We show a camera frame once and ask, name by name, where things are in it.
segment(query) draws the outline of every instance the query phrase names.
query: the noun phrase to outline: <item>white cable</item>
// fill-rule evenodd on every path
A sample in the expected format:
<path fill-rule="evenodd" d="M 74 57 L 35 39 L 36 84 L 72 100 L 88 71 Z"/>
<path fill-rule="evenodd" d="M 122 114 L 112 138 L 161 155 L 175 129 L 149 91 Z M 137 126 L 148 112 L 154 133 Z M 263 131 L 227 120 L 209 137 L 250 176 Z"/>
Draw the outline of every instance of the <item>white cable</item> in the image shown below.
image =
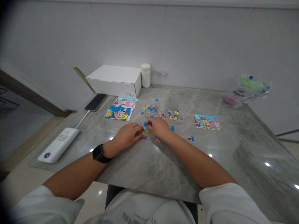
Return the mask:
<path fill-rule="evenodd" d="M 84 117 L 82 118 L 82 120 L 79 122 L 79 124 L 77 125 L 77 127 L 79 127 L 79 125 L 82 123 L 82 121 L 86 118 L 86 116 L 89 114 L 90 110 L 87 111 L 87 113 L 84 115 Z"/>

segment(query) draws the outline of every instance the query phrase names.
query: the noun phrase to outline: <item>smartwatch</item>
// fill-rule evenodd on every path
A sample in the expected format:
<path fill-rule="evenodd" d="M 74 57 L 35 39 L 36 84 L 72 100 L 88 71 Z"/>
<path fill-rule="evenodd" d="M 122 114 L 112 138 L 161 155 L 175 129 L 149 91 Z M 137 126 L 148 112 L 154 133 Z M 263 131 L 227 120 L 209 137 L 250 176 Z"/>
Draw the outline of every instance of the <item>smartwatch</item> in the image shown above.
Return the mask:
<path fill-rule="evenodd" d="M 109 163 L 114 157 L 108 159 L 103 155 L 103 148 L 102 145 L 97 146 L 93 150 L 93 159 L 99 161 L 100 163 Z"/>

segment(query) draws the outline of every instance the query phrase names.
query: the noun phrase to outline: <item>green lid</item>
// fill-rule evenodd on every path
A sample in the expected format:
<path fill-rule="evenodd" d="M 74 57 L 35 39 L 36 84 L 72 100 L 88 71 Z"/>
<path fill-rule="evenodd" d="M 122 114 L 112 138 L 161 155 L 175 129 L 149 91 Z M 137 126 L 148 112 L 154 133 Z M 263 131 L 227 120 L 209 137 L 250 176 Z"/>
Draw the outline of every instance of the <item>green lid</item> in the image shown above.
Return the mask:
<path fill-rule="evenodd" d="M 240 82 L 243 85 L 248 86 L 253 89 L 264 89 L 265 88 L 265 84 L 263 84 L 262 82 L 259 82 L 254 79 L 249 79 L 248 77 L 241 77 Z"/>

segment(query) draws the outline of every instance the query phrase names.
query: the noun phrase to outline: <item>person's left hand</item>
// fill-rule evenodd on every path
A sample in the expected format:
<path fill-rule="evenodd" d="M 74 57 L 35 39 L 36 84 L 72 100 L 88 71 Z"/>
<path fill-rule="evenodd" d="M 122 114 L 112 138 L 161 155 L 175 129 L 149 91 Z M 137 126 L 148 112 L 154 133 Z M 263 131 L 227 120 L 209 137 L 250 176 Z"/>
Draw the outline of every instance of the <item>person's left hand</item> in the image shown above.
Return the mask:
<path fill-rule="evenodd" d="M 139 131 L 143 131 L 143 127 L 138 123 L 128 123 L 122 126 L 116 136 L 103 145 L 104 156 L 112 158 L 121 150 L 142 139 L 142 134 L 136 136 Z"/>

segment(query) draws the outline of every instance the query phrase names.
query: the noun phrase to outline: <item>black phone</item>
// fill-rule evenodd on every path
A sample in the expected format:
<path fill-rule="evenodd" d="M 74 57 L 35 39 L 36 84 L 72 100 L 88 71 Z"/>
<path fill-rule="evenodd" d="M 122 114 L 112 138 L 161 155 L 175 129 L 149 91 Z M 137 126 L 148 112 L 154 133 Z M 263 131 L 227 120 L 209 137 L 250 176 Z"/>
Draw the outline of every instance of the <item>black phone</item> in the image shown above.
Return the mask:
<path fill-rule="evenodd" d="M 106 96 L 106 94 L 97 94 L 84 109 L 96 111 L 100 107 Z"/>

